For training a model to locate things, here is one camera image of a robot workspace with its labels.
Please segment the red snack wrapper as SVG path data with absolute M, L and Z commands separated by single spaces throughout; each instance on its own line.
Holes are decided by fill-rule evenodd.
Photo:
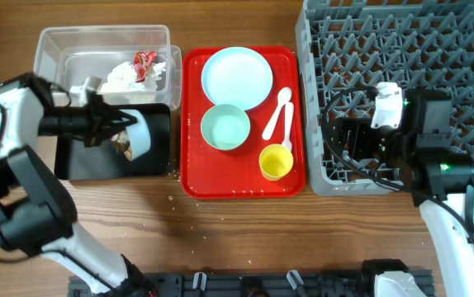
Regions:
M 142 83 L 145 80 L 145 75 L 156 58 L 156 51 L 140 51 L 135 54 L 133 64 L 137 83 Z

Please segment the mint green bowl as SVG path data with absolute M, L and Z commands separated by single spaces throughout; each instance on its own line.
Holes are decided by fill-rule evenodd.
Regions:
M 251 123 L 245 111 L 231 104 L 210 108 L 201 119 L 201 136 L 214 149 L 230 151 L 248 138 Z

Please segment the white napkin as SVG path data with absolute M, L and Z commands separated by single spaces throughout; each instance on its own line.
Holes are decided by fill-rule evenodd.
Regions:
M 124 62 L 108 74 L 100 92 L 155 92 L 166 66 L 165 62 L 152 63 L 148 68 Z

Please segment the light blue bowl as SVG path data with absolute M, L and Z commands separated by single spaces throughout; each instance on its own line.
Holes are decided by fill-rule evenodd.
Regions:
M 151 148 L 151 135 L 144 116 L 137 110 L 124 109 L 123 112 L 134 116 L 136 122 L 126 127 L 130 141 L 130 160 L 134 161 L 143 154 L 148 153 Z

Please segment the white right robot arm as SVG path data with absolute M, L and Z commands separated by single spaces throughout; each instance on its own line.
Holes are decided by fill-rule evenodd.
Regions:
M 397 183 L 375 174 L 368 179 L 411 194 L 434 243 L 447 295 L 474 296 L 474 161 L 451 150 L 450 98 L 393 82 L 362 90 L 375 102 L 372 117 L 331 119 L 336 102 L 352 90 L 338 92 L 322 111 L 325 146 L 357 174 L 363 158 L 398 170 Z

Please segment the yellow plastic cup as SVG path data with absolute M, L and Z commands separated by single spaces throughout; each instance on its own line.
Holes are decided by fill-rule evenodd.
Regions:
M 291 171 L 294 157 L 285 146 L 270 144 L 259 154 L 258 163 L 264 178 L 278 181 Z

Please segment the rice and food scraps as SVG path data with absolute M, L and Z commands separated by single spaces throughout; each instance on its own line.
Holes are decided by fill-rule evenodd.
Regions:
M 123 153 L 129 161 L 133 159 L 130 138 L 125 130 L 118 134 L 114 134 L 111 138 L 111 141 L 112 145 L 119 153 Z

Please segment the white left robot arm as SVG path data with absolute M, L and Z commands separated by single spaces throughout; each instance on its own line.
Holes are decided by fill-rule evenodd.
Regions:
M 97 147 L 124 130 L 149 134 L 138 111 L 105 103 L 96 85 L 88 78 L 83 105 L 58 106 L 54 93 L 63 88 L 33 72 L 0 83 L 0 248 L 57 262 L 96 296 L 156 296 L 136 265 L 78 222 L 72 196 L 36 152 L 41 136 Z

